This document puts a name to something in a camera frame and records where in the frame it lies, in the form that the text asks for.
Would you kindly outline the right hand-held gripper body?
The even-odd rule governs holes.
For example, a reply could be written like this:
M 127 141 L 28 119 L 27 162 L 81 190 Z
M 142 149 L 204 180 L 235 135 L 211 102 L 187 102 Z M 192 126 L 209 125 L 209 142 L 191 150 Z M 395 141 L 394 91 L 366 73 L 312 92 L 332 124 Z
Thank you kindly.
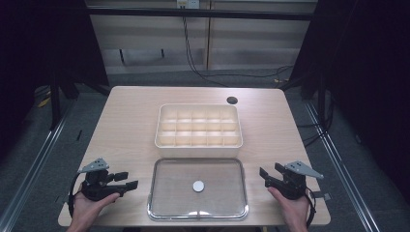
M 282 175 L 281 180 L 271 176 L 273 185 L 270 188 L 278 189 L 289 200 L 297 200 L 305 195 L 308 188 L 306 176 L 316 179 L 324 178 L 323 174 L 299 160 L 287 163 L 284 167 L 286 171 L 283 174 L 278 172 Z

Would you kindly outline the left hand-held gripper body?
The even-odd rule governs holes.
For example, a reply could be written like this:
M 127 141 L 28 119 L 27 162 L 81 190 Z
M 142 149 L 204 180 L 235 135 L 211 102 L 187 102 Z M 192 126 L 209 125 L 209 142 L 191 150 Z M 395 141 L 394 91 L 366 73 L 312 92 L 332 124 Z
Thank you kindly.
M 107 171 L 109 165 L 103 158 L 95 159 L 89 164 L 80 168 L 77 173 L 85 174 L 85 180 L 81 183 L 81 192 L 92 201 L 100 201 L 115 191 L 114 186 L 110 186 L 107 176 L 111 173 Z

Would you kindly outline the person's left hand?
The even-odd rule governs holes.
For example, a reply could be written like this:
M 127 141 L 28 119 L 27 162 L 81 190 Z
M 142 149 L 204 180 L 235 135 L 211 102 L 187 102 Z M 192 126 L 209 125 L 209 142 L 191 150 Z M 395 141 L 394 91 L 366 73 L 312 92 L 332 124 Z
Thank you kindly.
M 119 193 L 112 193 L 100 201 L 92 201 L 79 192 L 74 197 L 73 217 L 69 227 L 90 229 L 103 208 L 119 197 Z

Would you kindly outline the person's right hand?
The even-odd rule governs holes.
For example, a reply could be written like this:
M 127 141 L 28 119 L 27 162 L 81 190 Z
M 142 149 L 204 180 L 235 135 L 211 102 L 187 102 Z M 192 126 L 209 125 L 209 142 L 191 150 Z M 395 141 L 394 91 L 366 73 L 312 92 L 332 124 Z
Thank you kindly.
M 285 224 L 290 227 L 307 227 L 309 203 L 301 197 L 297 200 L 285 198 L 278 189 L 267 188 L 267 191 L 277 200 L 281 207 L 281 212 Z

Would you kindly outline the clear plastic lid white knob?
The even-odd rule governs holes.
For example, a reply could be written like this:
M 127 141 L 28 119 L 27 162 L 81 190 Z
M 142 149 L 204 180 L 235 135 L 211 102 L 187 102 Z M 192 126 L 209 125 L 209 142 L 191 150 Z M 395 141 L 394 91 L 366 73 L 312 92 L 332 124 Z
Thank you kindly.
M 153 220 L 241 220 L 249 204 L 237 159 L 160 159 L 147 204 Z

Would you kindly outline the white divided storage box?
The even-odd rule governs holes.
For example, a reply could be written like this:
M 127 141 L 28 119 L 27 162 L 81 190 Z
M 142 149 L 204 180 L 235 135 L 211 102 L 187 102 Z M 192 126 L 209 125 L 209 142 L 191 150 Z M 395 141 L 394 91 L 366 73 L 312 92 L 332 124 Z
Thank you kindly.
M 155 145 L 162 158 L 236 158 L 243 146 L 237 107 L 230 104 L 164 104 Z

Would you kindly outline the black stand leg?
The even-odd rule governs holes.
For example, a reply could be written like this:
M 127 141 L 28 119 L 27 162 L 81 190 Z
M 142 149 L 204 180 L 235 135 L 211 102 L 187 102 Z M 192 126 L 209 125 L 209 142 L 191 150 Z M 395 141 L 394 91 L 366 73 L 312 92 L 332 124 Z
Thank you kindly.
M 69 100 L 75 100 L 79 92 L 75 86 L 75 79 L 69 71 L 53 72 L 50 76 L 50 99 L 52 120 L 50 129 L 53 131 L 62 119 L 60 109 L 60 92 Z

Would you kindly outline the black curtain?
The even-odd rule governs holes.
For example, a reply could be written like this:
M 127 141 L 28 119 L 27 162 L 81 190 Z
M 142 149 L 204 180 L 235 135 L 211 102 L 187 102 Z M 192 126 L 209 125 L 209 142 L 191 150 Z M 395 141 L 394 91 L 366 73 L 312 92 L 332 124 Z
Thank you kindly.
M 410 198 L 410 0 L 317 0 L 290 79 L 321 84 Z
M 16 144 L 41 86 L 69 98 L 76 83 L 107 85 L 85 0 L 0 0 L 0 162 Z

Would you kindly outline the black horizontal metal bar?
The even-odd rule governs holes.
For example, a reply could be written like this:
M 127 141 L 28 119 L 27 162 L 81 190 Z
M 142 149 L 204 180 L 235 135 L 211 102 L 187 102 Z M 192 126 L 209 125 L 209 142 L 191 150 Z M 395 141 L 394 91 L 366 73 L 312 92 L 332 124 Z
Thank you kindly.
M 274 20 L 302 20 L 315 19 L 314 14 L 249 12 L 249 11 L 220 11 L 220 10 L 190 10 L 190 9 L 140 9 L 140 8 L 87 8 L 88 15 L 136 15 L 136 16 L 180 16 L 180 17 L 208 17 L 208 18 L 246 18 L 246 19 L 274 19 Z

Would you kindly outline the metal floor rail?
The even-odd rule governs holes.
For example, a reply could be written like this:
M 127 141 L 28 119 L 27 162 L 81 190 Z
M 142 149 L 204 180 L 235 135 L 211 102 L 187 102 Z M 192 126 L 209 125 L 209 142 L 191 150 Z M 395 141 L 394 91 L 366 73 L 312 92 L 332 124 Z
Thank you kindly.
M 341 180 L 344 189 L 346 190 L 347 196 L 349 197 L 365 231 L 382 232 L 371 210 L 369 209 L 367 203 L 364 201 L 355 182 L 353 181 L 346 165 L 344 164 L 333 139 L 331 138 L 330 134 L 319 125 L 318 112 L 311 101 L 308 101 L 306 103 L 306 109 L 310 120 L 314 124 L 314 127 L 321 139 L 321 143 L 327 151 L 327 154 L 337 172 L 338 177 Z
M 15 196 L 8 204 L 4 214 L 0 217 L 0 232 L 12 232 L 32 188 L 36 184 L 74 106 L 75 101 L 69 101 L 61 118 L 57 121 L 54 128 L 47 133 L 47 137 L 44 140 L 40 151 L 37 153 L 33 163 L 26 171 L 24 179 L 18 186 Z

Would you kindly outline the white wall socket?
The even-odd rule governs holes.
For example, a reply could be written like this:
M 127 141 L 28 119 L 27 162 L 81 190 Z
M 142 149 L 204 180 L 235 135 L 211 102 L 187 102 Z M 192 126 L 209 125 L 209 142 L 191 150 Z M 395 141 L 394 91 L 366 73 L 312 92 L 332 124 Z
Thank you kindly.
M 176 0 L 178 9 L 192 9 L 198 10 L 200 8 L 199 0 Z

